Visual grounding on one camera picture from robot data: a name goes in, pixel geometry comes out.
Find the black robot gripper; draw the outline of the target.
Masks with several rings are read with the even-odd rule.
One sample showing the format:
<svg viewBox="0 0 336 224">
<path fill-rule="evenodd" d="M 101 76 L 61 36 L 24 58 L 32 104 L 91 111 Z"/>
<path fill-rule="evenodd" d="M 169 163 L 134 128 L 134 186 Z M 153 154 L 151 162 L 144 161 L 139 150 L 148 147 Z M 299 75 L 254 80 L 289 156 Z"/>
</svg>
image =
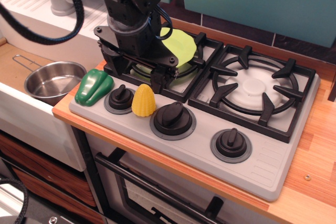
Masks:
<svg viewBox="0 0 336 224">
<path fill-rule="evenodd" d="M 162 25 L 160 18 L 147 18 L 144 23 L 128 27 L 108 19 L 108 26 L 98 26 L 94 34 L 106 62 L 104 71 L 118 77 L 132 64 L 153 69 L 150 73 L 154 93 L 161 93 L 178 75 L 178 59 L 172 55 L 167 63 L 159 56 L 162 41 L 158 39 Z"/>
</svg>

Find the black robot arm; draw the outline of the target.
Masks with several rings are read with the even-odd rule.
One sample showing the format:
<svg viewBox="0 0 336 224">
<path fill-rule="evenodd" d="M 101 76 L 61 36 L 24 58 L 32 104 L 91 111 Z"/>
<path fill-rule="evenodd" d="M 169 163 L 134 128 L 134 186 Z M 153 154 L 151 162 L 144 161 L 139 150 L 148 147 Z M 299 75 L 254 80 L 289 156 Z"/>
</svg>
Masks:
<svg viewBox="0 0 336 224">
<path fill-rule="evenodd" d="M 154 93 L 167 88 L 178 74 L 178 59 L 163 44 L 173 32 L 161 0 L 104 0 L 107 26 L 95 28 L 103 57 L 111 73 L 121 76 L 131 65 L 151 70 Z"/>
</svg>

